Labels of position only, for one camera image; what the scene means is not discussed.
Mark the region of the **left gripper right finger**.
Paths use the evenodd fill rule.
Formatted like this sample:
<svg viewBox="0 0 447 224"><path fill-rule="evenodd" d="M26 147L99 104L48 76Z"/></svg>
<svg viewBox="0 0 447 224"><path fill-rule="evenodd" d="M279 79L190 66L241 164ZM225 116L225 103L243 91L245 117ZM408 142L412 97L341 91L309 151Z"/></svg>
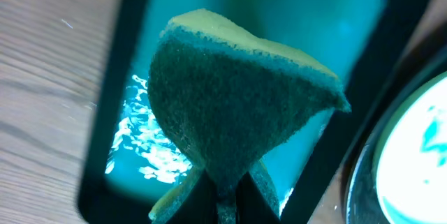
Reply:
<svg viewBox="0 0 447 224"><path fill-rule="evenodd" d="M247 172L235 192L237 224L281 224Z"/></svg>

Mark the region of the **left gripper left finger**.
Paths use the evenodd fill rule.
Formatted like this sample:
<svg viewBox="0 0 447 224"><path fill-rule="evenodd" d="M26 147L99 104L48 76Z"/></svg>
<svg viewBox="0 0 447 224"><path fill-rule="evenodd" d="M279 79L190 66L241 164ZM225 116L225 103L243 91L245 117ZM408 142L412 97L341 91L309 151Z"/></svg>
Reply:
<svg viewBox="0 0 447 224"><path fill-rule="evenodd" d="M217 188L206 172L167 224L217 224Z"/></svg>

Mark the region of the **green yellow scrub sponge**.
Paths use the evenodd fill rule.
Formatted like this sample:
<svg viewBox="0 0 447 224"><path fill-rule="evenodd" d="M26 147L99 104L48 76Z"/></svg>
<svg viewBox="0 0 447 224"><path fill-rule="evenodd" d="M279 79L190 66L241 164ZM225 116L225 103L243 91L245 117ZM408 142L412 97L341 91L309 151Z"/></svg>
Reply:
<svg viewBox="0 0 447 224"><path fill-rule="evenodd" d="M235 192L247 172L279 218L262 158L315 114L351 109L339 78L313 57L204 8L168 21L147 93L163 134L192 163L186 179L152 207L153 223L168 222L202 172L217 188L217 223L237 223Z"/></svg>

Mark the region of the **mint plate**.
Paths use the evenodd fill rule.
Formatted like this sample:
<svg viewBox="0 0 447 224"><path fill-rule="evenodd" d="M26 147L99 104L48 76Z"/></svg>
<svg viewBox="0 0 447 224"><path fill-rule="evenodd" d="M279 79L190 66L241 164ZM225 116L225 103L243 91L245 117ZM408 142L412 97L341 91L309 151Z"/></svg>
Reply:
<svg viewBox="0 0 447 224"><path fill-rule="evenodd" d="M446 223L446 74L418 87L382 132L376 194L389 223Z"/></svg>

